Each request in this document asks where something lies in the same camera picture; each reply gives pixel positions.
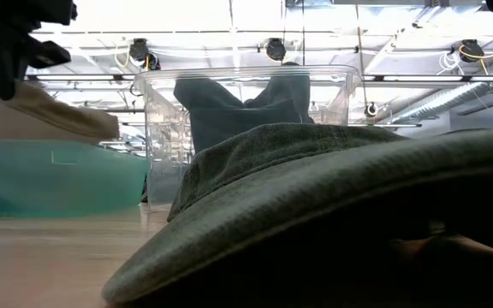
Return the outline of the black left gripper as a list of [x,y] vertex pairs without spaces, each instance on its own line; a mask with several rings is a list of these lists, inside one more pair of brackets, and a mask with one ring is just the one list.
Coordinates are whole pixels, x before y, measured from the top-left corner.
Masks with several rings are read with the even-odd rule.
[[74,0],[0,0],[0,98],[15,95],[16,81],[27,65],[48,68],[71,61],[71,55],[53,41],[31,33],[44,23],[68,26],[77,17]]

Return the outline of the tan baseball cap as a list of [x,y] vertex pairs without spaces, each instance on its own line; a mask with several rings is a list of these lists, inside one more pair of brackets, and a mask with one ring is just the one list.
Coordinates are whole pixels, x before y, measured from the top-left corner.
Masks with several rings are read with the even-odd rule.
[[119,136],[116,116],[70,106],[35,85],[18,82],[13,98],[0,98],[0,139],[71,140],[96,145]]

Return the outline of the dark green baseball cap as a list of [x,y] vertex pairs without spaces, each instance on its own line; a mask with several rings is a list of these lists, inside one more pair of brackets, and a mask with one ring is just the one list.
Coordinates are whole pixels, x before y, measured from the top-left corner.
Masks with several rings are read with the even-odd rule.
[[493,130],[275,124],[200,152],[109,308],[493,308]]
[[313,122],[307,73],[273,75],[257,97],[245,101],[206,77],[177,80],[174,96],[189,114],[197,153],[258,126]]

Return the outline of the translucent green tray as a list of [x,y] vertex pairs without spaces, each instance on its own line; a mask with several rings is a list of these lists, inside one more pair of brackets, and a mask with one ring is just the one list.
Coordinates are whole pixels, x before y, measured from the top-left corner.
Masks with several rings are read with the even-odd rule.
[[74,217],[134,207],[143,157],[69,141],[0,140],[0,217]]

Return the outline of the clear plastic bin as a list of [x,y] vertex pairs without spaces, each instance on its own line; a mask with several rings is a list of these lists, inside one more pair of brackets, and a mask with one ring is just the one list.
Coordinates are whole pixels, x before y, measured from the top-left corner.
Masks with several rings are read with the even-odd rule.
[[174,96],[177,80],[206,77],[245,101],[257,97],[271,76],[294,73],[309,74],[312,123],[347,124],[349,100],[361,78],[356,68],[346,65],[301,66],[287,62],[271,67],[184,69],[137,75],[134,85],[145,102],[148,205],[165,206],[173,202],[181,178],[197,154],[189,114]]

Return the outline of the silver ventilation duct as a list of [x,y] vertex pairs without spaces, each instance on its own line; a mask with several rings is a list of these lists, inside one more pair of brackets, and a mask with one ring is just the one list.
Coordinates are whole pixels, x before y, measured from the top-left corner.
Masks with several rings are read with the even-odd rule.
[[475,77],[471,78],[471,82],[462,86],[435,92],[430,96],[411,104],[405,109],[394,113],[389,121],[391,123],[399,123],[411,118],[433,116],[474,99],[475,95],[481,95],[483,92],[490,89],[490,84],[488,82],[481,82],[478,80],[473,82],[473,80],[475,80]]

